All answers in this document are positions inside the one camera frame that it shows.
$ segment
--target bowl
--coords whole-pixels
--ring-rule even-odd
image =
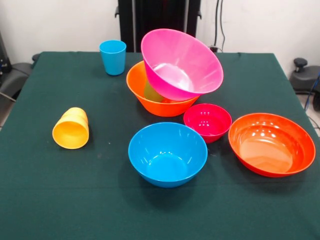
[[[228,137],[243,165],[266,177],[302,172],[316,156],[315,144],[308,133],[295,122],[275,114],[242,116],[232,124]]]
[[[184,32],[152,30],[143,37],[141,52],[151,86],[167,99],[199,97],[223,82],[224,72],[216,55]]]
[[[130,141],[132,166],[149,183],[174,188],[190,181],[205,165],[208,150],[193,129],[159,122],[138,131]]]
[[[199,133],[209,144],[228,132],[232,118],[222,107],[209,103],[190,107],[183,116],[184,124]]]
[[[174,117],[183,114],[197,99],[194,97],[186,101],[173,101],[164,98],[162,102],[152,101],[144,97],[147,75],[144,61],[134,65],[126,75],[126,84],[143,107],[150,113],[160,117]]]

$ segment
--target white wall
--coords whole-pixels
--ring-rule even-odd
[[[0,32],[12,63],[42,51],[99,51],[120,39],[118,0],[0,0]]]
[[[42,51],[98,51],[120,39],[117,0],[0,0],[0,31],[13,63]],[[214,42],[215,0],[202,0],[197,38]],[[224,0],[226,52],[275,53],[287,75],[292,60],[320,65],[320,0]],[[221,45],[221,34],[217,45]]]
[[[196,36],[208,46],[215,38],[215,9],[216,0],[201,1]],[[275,53],[287,76],[296,57],[320,65],[319,11],[320,0],[224,0],[224,51]]]

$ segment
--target cup rim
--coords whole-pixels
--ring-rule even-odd
[[[108,43],[108,42],[121,42],[121,43],[124,44],[124,47],[123,47],[122,50],[117,51],[117,52],[109,52],[109,51],[103,51],[103,50],[101,50],[101,45],[102,45],[102,44],[105,44],[105,43]],[[117,40],[117,39],[111,39],[111,40],[103,41],[103,42],[100,43],[100,45],[99,45],[99,50],[100,50],[100,52],[105,53],[105,54],[118,54],[118,53],[121,53],[121,52],[125,51],[126,49],[127,49],[127,44],[126,44],[124,41]]]
[[[87,122],[86,122],[82,117],[80,117],[80,116],[77,116],[77,117],[79,117],[79,119],[81,119],[83,122],[85,122],[85,123],[87,124]],[[58,122],[54,125],[54,127],[53,127],[53,129],[52,129],[52,138],[53,138],[53,140],[55,141],[56,144],[58,144],[60,147],[65,148],[65,149],[71,149],[71,150],[72,150],[72,149],[80,149],[80,148],[82,148],[84,145],[87,144],[87,142],[88,142],[88,140],[89,140],[89,135],[90,135],[90,134],[89,134],[89,125],[88,125],[88,127],[86,128],[83,124],[69,119],[69,118],[70,118],[70,115],[66,115],[65,118],[66,118],[66,119],[62,120],[61,122],[58,121]],[[81,126],[83,129],[85,129],[86,138],[85,138],[85,141],[83,141],[83,144],[79,144],[79,146],[77,146],[77,147],[70,147],[70,146],[61,144],[61,142],[57,141],[57,139],[55,138],[55,130],[56,130],[56,128],[57,128],[59,125],[64,124],[64,123],[75,123],[75,124]]]

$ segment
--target pink bowl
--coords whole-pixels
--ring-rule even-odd
[[[167,99],[185,101],[213,92],[223,82],[215,54],[184,32],[152,30],[143,37],[141,52],[149,83]]]
[[[209,103],[190,107],[185,112],[183,121],[198,132],[207,144],[221,138],[232,124],[232,118],[225,109]]]

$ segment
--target black knob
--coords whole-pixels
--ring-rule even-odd
[[[293,60],[294,65],[296,66],[296,72],[300,73],[304,70],[304,66],[308,64],[308,61],[304,58],[298,57]]]

